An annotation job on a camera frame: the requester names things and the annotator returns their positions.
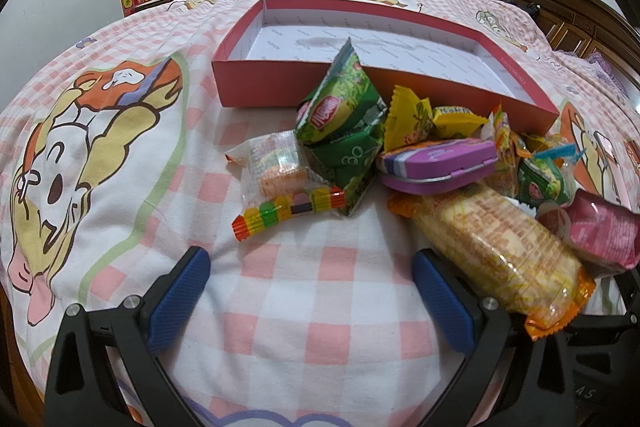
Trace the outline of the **clear rainbow candy packet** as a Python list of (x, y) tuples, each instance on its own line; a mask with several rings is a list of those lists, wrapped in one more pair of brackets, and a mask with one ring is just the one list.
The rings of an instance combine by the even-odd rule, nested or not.
[(243, 211), (231, 225), (239, 242), (298, 216), (345, 207), (344, 192), (311, 169), (292, 130), (248, 139), (224, 156), (240, 169)]

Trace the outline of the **clear blue-edged snack packet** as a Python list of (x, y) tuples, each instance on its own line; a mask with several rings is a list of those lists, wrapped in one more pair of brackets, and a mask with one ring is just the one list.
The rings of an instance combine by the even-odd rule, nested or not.
[(571, 176), (586, 153), (584, 148), (580, 148), (560, 134), (546, 136), (526, 134), (524, 140), (533, 158), (552, 161), (563, 176)]

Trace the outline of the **dark wooden headboard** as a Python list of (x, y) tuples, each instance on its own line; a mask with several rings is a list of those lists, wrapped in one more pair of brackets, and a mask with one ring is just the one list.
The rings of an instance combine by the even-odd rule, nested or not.
[(601, 0), (501, 0), (529, 12), (555, 51), (598, 52), (639, 82), (639, 33)]

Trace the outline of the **purple candy tin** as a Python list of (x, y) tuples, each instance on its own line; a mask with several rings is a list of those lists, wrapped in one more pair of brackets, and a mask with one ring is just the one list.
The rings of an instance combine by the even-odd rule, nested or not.
[(383, 153), (376, 160), (380, 181), (395, 191), (436, 195), (483, 180), (496, 169), (491, 141), (466, 138), (426, 141)]

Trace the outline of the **green pea snack bag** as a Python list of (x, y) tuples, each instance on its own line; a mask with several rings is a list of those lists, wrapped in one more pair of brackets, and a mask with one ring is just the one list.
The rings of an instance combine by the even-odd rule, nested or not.
[(529, 207), (539, 207), (543, 202), (562, 205), (570, 200), (570, 187), (552, 159), (524, 158), (518, 166), (516, 198)]

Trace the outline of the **dark green snack bag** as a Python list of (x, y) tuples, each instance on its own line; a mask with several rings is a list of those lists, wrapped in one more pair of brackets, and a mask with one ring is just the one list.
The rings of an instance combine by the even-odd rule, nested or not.
[(367, 191), (373, 174), (370, 169), (383, 145), (383, 121), (360, 121), (355, 126), (338, 129), (326, 139), (305, 144), (311, 166), (323, 179), (344, 192), (344, 216), (351, 216), (363, 194)]

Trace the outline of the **orange rice cracker pack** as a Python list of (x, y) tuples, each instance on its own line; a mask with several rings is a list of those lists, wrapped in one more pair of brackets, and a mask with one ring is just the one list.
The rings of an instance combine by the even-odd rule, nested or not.
[(533, 340), (562, 331), (596, 289), (570, 246), (484, 184), (437, 195), (395, 192), (387, 208), (412, 220), (480, 291), (523, 314)]

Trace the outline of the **burger gummy packet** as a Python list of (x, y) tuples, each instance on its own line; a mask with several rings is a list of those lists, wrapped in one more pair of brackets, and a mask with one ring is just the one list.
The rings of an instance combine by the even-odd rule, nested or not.
[(500, 105), (491, 111), (487, 124), (480, 130), (480, 137), (494, 143), (497, 154), (495, 170), (485, 179), (485, 184), (503, 196), (515, 198), (520, 191), (518, 156), (508, 114)]

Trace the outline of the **green triangular snack bag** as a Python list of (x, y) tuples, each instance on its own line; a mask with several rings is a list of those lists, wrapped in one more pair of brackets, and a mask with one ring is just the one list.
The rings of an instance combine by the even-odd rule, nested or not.
[(348, 39), (317, 88), (300, 102), (294, 132), (300, 143), (314, 144), (385, 113), (386, 104)]

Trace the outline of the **yellow candy wrapper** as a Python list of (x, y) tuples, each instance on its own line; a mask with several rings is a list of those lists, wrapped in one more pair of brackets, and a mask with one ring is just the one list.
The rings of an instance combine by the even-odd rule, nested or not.
[(433, 126), (442, 139), (472, 138), (487, 123), (486, 117), (462, 106), (438, 106), (433, 110)]
[(410, 88), (395, 86), (384, 124), (384, 152), (423, 142), (433, 127), (429, 98), (419, 98)]

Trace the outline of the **pink peach jelly pouch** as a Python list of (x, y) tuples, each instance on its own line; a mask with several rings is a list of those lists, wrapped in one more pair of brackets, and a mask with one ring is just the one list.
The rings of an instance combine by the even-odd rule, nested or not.
[(578, 190), (568, 206), (544, 202), (536, 219), (576, 256), (594, 277), (634, 269), (639, 262), (639, 216), (600, 196)]

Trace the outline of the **pink checkered cartoon bedsheet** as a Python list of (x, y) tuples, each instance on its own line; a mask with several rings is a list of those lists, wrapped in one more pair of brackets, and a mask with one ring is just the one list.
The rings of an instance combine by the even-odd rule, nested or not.
[(639, 109), (495, 0), (184, 0), (1, 113), (49, 426), (634, 426)]

